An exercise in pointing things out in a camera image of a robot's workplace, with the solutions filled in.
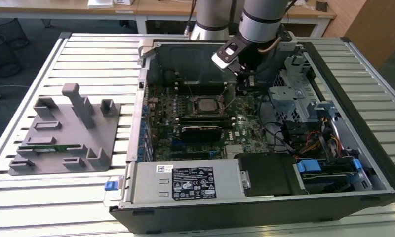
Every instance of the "slotted metal surface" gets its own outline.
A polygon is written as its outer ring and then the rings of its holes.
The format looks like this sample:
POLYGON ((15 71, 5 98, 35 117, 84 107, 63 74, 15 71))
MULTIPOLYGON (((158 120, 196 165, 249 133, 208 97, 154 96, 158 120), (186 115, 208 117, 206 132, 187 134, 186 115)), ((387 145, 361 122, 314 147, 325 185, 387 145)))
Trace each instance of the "slotted metal surface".
MULTIPOLYGON (((108 178, 124 174, 130 126, 135 103, 140 38, 160 36, 74 34, 60 39, 32 88, 0 140, 0 236, 94 236, 128 237, 128 230, 103 205, 108 178), (27 128, 36 115, 32 105, 42 96, 58 103, 70 103, 60 96, 62 86, 76 82, 80 93, 92 103, 112 98, 122 103, 122 117, 107 172, 9 176, 8 164, 16 155, 27 128)), ((164 38, 179 36, 164 35, 164 38)), ((395 162, 395 92, 351 45, 339 39, 309 39, 341 82, 379 142, 395 162)), ((395 236, 395 203, 369 208, 339 221, 172 233, 164 236, 395 236)))

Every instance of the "motherboard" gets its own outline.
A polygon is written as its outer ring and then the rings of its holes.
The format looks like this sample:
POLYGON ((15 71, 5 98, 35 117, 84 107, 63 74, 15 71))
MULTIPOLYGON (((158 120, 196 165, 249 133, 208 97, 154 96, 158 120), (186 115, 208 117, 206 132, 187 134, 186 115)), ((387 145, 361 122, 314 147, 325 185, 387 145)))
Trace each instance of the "motherboard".
POLYGON ((235 86, 151 86, 148 107, 154 161, 233 159, 269 151, 258 119, 259 92, 237 95, 235 86))

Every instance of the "desk leg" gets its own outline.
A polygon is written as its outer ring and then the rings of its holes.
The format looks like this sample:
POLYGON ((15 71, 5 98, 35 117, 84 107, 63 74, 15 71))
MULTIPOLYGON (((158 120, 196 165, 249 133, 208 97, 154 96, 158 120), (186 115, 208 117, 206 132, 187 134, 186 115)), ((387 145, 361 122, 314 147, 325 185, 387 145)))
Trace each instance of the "desk leg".
POLYGON ((310 37, 322 37, 323 33, 329 27, 331 19, 330 18, 319 18, 318 24, 315 25, 315 28, 310 34, 310 37))
POLYGON ((139 34, 147 34, 148 30, 147 30, 147 16, 143 15, 138 15, 136 16, 136 24, 138 24, 138 33, 139 34))

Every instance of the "circuit board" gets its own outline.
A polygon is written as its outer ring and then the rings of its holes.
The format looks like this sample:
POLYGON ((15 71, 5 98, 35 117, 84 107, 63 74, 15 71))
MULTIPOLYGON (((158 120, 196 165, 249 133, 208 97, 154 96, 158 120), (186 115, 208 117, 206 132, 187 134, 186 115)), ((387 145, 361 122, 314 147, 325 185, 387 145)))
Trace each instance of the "circuit board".
POLYGON ((225 149, 227 145, 241 145, 245 153, 269 151, 257 115, 259 101, 257 92, 237 96, 233 85, 226 85, 225 91, 218 96, 179 95, 175 87, 152 87, 148 105, 154 161, 179 160, 174 157, 175 155, 182 157, 182 154, 196 154, 196 159, 227 159, 225 149), (235 122, 230 129, 222 130, 221 139, 216 142, 184 143, 176 120, 179 117, 196 118, 199 116, 230 116, 235 122))

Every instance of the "power supply label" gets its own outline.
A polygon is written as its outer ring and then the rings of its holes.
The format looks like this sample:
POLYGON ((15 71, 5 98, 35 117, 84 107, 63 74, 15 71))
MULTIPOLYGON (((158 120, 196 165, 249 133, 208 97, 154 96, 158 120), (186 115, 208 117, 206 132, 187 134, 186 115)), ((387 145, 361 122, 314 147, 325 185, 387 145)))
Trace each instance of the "power supply label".
POLYGON ((212 167, 172 169, 175 201, 216 198, 212 167))

